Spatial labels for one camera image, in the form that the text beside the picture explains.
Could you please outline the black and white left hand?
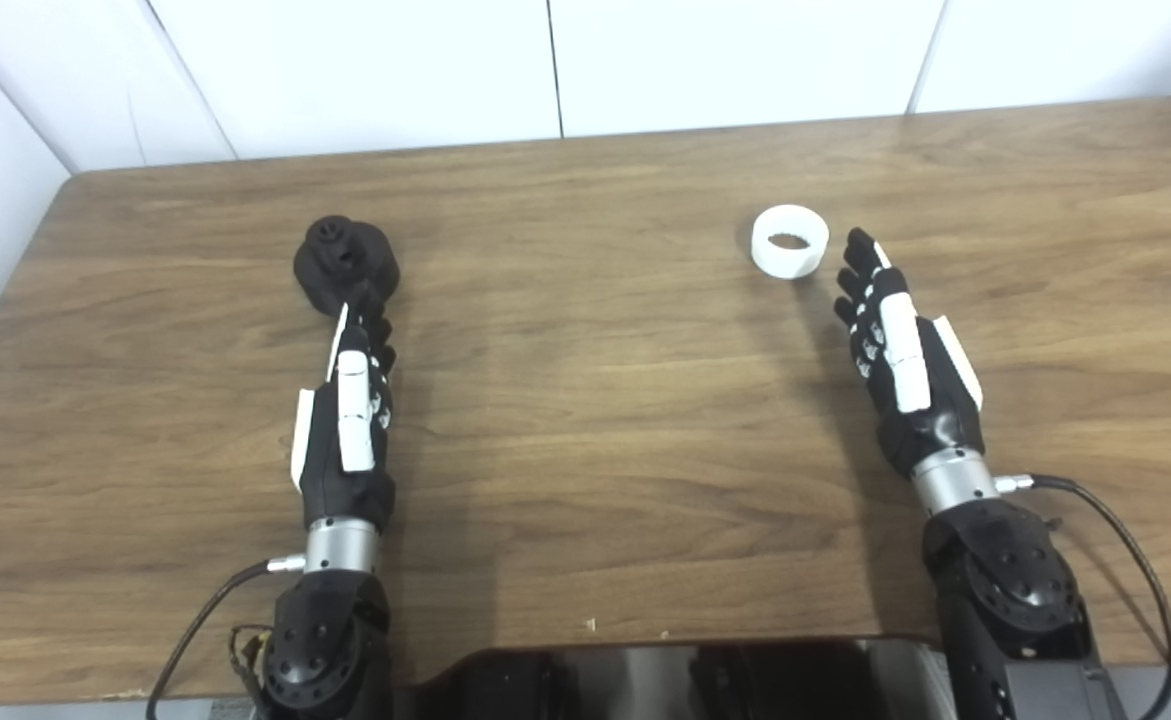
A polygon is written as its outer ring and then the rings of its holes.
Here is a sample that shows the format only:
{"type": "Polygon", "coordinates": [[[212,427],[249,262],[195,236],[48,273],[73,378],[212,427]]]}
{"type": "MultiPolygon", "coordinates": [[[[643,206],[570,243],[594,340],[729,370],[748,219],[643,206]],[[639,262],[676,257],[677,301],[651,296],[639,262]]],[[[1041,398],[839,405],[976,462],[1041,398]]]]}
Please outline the black and white left hand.
{"type": "Polygon", "coordinates": [[[383,532],[393,514],[388,446],[397,355],[384,311],[374,288],[352,292],[338,311],[324,382],[297,392],[292,480],[304,524],[352,517],[383,532]]]}

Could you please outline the black and white right hand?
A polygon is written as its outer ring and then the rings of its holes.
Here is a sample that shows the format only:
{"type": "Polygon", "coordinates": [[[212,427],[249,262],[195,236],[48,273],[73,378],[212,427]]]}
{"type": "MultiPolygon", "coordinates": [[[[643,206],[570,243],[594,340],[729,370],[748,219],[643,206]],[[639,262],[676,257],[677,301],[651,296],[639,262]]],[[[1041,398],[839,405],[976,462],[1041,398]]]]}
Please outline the black and white right hand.
{"type": "Polygon", "coordinates": [[[899,266],[860,227],[847,233],[835,314],[878,416],[888,464],[909,476],[929,455],[982,454],[982,388],[947,316],[917,310],[899,266]]]}

